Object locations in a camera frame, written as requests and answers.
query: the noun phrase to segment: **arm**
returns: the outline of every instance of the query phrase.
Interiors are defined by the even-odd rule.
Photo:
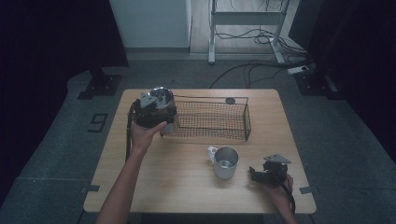
[[[160,123],[152,129],[142,128],[132,123],[132,148],[113,188],[102,205],[96,223],[126,223],[131,209],[134,188],[139,175],[140,165],[146,155],[152,137],[166,126]]]
[[[285,181],[285,186],[289,188],[290,192],[293,191],[293,178],[290,175],[288,175],[288,178]],[[265,192],[267,192],[271,203],[282,217],[283,223],[297,224],[296,217],[291,212],[290,201],[285,190],[283,190],[280,186],[275,188],[270,184],[263,184],[262,188]]]

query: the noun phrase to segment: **person's right hand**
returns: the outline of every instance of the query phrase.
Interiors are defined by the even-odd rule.
[[[289,189],[290,193],[293,191],[293,177],[287,175],[284,182],[286,188]],[[290,209],[289,196],[281,186],[274,187],[271,184],[262,184],[262,188],[268,194],[271,203],[277,210]]]

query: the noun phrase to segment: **black curtain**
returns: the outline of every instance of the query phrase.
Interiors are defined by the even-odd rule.
[[[396,3],[392,0],[302,0],[290,37],[308,49],[317,68],[396,161]]]
[[[62,106],[67,80],[128,63],[107,0],[14,0],[0,8],[2,203]]]

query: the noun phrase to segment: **floor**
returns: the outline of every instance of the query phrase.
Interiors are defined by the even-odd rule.
[[[0,210],[0,223],[94,223],[97,213],[83,204],[123,90],[207,89],[225,71],[243,60],[131,60],[129,68],[105,68],[122,75],[114,96],[79,100],[91,76],[69,80],[69,93],[57,118],[34,156],[16,179]],[[243,67],[215,83],[215,89],[244,89]],[[396,223],[396,166],[374,135],[345,101],[326,96],[302,96],[285,69],[261,66],[251,73],[252,89],[279,92],[317,211],[297,215],[300,223]],[[99,133],[92,123],[107,114]],[[151,215],[131,214],[130,223],[281,223],[269,215]]]

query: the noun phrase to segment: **metal mug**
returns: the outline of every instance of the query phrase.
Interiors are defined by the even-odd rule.
[[[213,170],[216,176],[222,179],[233,177],[236,165],[239,162],[239,155],[235,149],[231,147],[209,147],[207,155],[213,162]]]

